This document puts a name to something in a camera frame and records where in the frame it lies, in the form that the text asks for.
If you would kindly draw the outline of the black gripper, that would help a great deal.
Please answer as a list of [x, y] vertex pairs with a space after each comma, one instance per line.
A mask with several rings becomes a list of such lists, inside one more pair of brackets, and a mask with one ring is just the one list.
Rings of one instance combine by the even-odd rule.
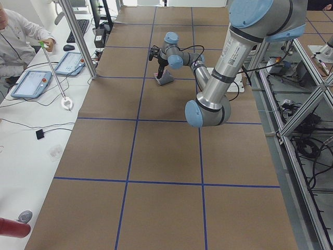
[[164, 73], [165, 67], [169, 64], [167, 59], [163, 59], [161, 56], [158, 56], [158, 75], [157, 78], [160, 79]]

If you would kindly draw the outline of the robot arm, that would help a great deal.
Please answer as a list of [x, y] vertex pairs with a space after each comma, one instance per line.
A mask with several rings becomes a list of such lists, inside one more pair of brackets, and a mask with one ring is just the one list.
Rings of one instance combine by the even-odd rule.
[[231, 1], [229, 37], [211, 72], [200, 54], [181, 51], [179, 37], [174, 32], [165, 35], [162, 47], [150, 49], [149, 59], [158, 60], [158, 79], [166, 66], [173, 69], [189, 66], [201, 92], [185, 105], [186, 120], [197, 128], [219, 126], [231, 113], [225, 94], [253, 47], [263, 41], [281, 42], [300, 37], [305, 30], [307, 7], [307, 1]]

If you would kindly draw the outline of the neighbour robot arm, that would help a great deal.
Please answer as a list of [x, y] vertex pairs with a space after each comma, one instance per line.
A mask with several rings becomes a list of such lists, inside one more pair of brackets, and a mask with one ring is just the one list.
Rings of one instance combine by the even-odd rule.
[[325, 45], [309, 45], [308, 48], [313, 54], [313, 58], [332, 64], [332, 36]]

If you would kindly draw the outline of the person's hand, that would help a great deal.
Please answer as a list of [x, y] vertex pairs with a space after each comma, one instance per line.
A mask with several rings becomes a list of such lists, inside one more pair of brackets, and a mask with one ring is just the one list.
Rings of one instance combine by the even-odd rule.
[[55, 40], [52, 38], [44, 39], [43, 40], [44, 47], [48, 52], [52, 52], [54, 45], [56, 44]]

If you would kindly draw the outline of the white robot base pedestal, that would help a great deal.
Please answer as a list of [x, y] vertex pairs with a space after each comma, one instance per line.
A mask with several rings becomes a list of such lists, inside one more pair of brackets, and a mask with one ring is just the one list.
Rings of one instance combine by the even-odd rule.
[[244, 86], [242, 84], [242, 78], [240, 74], [237, 74], [235, 79], [231, 80], [222, 76], [214, 67], [207, 68], [210, 74], [207, 84], [203, 90], [204, 95], [224, 95], [226, 92], [244, 92]]

